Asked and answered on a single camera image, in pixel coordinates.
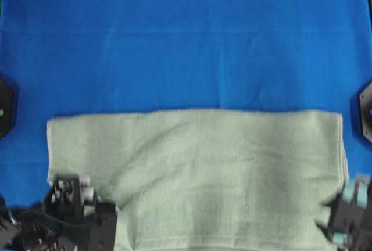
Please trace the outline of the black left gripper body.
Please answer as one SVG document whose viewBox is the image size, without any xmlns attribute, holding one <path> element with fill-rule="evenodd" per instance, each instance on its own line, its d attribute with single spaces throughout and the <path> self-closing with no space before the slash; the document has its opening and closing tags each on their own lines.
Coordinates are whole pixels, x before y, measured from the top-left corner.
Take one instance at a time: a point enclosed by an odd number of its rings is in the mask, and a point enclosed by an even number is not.
<svg viewBox="0 0 372 251">
<path fill-rule="evenodd" d="M 79 175 L 56 175 L 43 205 L 45 212 L 58 219 L 83 219 L 84 207 L 81 203 Z"/>
</svg>

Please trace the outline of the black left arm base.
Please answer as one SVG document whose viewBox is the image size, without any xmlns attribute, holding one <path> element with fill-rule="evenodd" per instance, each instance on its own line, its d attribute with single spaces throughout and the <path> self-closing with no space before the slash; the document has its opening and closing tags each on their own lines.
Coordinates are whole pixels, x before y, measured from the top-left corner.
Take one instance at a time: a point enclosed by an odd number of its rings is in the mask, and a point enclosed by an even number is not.
<svg viewBox="0 0 372 251">
<path fill-rule="evenodd" d="M 1 74 L 1 139 L 16 125 L 18 96 L 18 84 Z"/>
</svg>

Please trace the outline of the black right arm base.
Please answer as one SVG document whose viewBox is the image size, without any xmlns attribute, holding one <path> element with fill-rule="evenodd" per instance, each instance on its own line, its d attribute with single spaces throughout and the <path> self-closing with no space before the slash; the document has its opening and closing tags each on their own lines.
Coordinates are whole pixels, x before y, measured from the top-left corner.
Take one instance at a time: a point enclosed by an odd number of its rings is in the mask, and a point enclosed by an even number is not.
<svg viewBox="0 0 372 251">
<path fill-rule="evenodd" d="M 350 117 L 353 136 L 371 146 L 371 80 L 361 85 L 351 97 Z"/>
</svg>

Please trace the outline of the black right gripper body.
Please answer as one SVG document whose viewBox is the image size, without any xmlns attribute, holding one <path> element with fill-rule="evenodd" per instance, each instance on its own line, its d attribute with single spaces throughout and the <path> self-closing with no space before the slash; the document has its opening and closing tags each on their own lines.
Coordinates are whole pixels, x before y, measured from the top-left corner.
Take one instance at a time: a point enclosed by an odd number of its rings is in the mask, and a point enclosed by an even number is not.
<svg viewBox="0 0 372 251">
<path fill-rule="evenodd" d="M 331 205 L 329 240 L 335 245 L 369 245 L 369 203 L 348 203 L 337 195 Z"/>
</svg>

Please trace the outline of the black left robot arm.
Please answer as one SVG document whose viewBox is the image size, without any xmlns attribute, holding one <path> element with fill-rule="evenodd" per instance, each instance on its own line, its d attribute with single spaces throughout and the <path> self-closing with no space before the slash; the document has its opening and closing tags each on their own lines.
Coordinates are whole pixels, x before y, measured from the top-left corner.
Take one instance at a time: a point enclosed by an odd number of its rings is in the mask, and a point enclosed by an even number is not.
<svg viewBox="0 0 372 251">
<path fill-rule="evenodd" d="M 90 224 L 85 207 L 101 200 L 90 178 L 76 175 L 55 177 L 44 200 L 29 207 L 1 198 L 1 249 L 81 250 Z"/>
</svg>

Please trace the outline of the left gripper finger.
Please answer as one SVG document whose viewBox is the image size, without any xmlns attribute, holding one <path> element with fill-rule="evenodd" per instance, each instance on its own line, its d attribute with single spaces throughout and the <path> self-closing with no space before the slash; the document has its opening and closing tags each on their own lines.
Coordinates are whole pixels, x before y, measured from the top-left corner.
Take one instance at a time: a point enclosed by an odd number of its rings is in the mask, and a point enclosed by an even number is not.
<svg viewBox="0 0 372 251">
<path fill-rule="evenodd" d="M 79 176 L 79 182 L 81 186 L 90 186 L 91 179 L 89 176 Z"/>
<path fill-rule="evenodd" d="M 102 201 L 93 187 L 81 187 L 81 203 L 83 205 L 95 205 Z"/>
</svg>

